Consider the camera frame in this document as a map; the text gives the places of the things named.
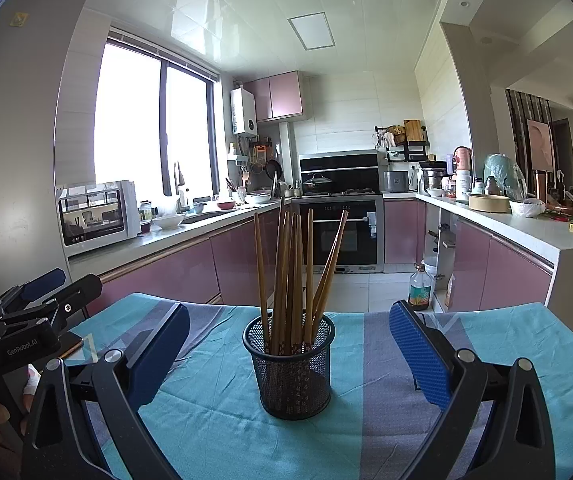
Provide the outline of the smartphone on table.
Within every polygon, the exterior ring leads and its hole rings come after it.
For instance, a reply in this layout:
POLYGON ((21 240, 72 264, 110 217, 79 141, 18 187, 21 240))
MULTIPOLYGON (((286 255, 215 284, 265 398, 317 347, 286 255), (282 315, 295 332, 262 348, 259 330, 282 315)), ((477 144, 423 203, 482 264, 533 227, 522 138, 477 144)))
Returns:
POLYGON ((84 345, 82 338, 72 332, 67 332, 60 337, 61 348, 56 354, 60 359, 67 359, 71 354, 80 350, 84 345))

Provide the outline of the white microwave oven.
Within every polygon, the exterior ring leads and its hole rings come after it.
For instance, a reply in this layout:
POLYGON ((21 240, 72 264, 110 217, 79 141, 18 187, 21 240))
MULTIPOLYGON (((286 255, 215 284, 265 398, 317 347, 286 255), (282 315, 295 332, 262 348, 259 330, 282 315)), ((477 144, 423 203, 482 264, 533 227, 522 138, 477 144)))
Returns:
POLYGON ((59 188, 58 211, 67 257, 131 240, 141 232, 132 181, 59 188))

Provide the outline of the white bowl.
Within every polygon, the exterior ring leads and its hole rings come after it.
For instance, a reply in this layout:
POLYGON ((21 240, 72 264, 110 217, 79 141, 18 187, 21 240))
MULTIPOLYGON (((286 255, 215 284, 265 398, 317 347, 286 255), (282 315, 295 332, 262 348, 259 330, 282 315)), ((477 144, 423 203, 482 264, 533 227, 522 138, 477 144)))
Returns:
POLYGON ((152 222, 164 231, 175 230, 180 226, 183 220, 186 218, 186 214, 164 214, 164 216, 158 216, 152 219, 152 222))

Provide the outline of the teal and grey tablecloth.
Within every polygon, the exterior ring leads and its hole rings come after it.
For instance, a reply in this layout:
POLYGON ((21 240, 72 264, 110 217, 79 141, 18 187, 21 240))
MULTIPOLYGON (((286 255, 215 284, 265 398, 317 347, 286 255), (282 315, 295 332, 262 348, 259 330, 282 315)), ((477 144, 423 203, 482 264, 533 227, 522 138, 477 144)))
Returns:
MULTIPOLYGON (((184 479, 396 479, 439 417, 389 330, 386 312, 334 313, 317 353, 262 359, 255 308, 190 304, 190 333, 139 414, 184 479)), ((488 363, 529 359, 573 475, 573 332, 540 304, 427 314, 454 348, 488 363)))

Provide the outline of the oil bottle on floor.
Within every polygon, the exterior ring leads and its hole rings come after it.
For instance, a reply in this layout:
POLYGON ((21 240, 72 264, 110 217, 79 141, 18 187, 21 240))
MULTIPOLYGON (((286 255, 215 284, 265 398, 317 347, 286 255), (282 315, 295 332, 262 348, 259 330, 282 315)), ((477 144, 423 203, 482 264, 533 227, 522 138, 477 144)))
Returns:
POLYGON ((414 311, 424 311, 429 308, 432 287, 431 275, 426 272, 423 263, 418 263, 409 280, 408 303, 414 311))

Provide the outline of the black mesh utensil holder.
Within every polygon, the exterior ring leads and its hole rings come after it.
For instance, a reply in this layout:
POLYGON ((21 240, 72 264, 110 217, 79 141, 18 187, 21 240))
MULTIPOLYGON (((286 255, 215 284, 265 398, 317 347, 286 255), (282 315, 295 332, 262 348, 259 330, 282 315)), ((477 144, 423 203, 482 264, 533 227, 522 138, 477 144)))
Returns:
POLYGON ((262 407, 273 417, 304 420, 321 413, 332 396, 329 348, 336 330, 323 315, 310 349, 299 348, 289 356, 264 351, 262 318, 254 318, 243 332, 242 341, 252 357, 262 407))

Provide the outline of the white water heater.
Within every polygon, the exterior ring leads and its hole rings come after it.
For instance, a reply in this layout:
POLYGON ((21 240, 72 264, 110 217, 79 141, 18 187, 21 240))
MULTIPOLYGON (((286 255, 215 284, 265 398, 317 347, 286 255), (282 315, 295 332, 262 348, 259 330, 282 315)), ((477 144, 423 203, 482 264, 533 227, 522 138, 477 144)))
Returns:
POLYGON ((257 136, 255 97, 244 88, 230 92, 232 132, 237 136, 257 136))

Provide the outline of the round bamboo steamer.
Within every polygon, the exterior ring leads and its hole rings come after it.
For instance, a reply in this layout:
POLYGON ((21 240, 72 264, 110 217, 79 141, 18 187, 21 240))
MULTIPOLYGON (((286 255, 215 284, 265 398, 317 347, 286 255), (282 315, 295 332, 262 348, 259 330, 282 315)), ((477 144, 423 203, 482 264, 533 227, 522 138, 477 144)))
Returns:
POLYGON ((488 214, 510 214, 512 212, 510 199, 500 195, 471 194, 469 208, 488 214))

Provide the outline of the teal covered appliance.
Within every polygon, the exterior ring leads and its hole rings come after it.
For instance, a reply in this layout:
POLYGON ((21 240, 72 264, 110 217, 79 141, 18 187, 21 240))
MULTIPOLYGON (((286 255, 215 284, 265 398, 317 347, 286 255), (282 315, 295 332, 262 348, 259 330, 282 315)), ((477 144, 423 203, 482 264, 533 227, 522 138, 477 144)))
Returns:
POLYGON ((484 180, 495 178, 500 192, 511 200, 520 202, 527 197, 527 183, 521 168, 510 157, 503 154, 491 154, 486 157, 484 180))

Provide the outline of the black built-in oven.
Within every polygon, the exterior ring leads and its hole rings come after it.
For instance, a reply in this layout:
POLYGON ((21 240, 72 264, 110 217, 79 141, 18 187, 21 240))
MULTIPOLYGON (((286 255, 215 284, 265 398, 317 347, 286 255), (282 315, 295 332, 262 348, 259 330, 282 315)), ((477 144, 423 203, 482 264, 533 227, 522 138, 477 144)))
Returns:
POLYGON ((338 273, 377 273, 384 268, 382 157, 374 150, 303 155, 299 174, 303 196, 296 204, 313 215, 312 258, 321 271, 331 252, 341 214, 346 212, 338 273))

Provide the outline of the pink thermos jug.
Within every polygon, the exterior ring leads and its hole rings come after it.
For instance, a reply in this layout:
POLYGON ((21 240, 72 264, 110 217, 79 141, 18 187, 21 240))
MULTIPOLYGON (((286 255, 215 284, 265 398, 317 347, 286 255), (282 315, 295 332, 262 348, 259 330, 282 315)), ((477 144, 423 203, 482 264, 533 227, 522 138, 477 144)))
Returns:
POLYGON ((467 172, 472 174, 473 172, 473 152, 467 146, 458 146, 453 151, 453 164, 454 170, 457 174, 463 174, 467 172))

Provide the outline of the ceiling light panel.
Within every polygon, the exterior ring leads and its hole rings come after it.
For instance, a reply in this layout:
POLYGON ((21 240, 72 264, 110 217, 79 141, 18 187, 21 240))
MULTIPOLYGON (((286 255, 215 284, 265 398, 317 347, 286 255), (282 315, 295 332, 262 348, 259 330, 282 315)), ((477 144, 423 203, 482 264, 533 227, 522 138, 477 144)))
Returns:
POLYGON ((305 51, 315 51, 335 47, 329 21, 324 12, 293 16, 288 19, 305 51))

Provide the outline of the pink wall cabinet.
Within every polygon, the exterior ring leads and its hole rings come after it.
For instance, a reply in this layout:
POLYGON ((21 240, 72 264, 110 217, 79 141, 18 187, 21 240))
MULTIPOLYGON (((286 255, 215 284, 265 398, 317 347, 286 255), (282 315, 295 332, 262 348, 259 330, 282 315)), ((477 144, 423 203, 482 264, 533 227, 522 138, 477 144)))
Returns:
POLYGON ((255 98, 259 122, 283 122, 306 115, 300 72, 289 72, 248 81, 244 89, 255 98))

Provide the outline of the black wall shelf rack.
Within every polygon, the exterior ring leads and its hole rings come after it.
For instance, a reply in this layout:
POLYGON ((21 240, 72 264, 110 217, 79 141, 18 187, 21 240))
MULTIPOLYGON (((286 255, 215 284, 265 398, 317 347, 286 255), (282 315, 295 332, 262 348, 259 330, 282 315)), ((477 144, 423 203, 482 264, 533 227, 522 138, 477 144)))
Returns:
POLYGON ((420 119, 405 119, 401 125, 374 128, 375 148, 387 162, 425 162, 428 136, 420 119))

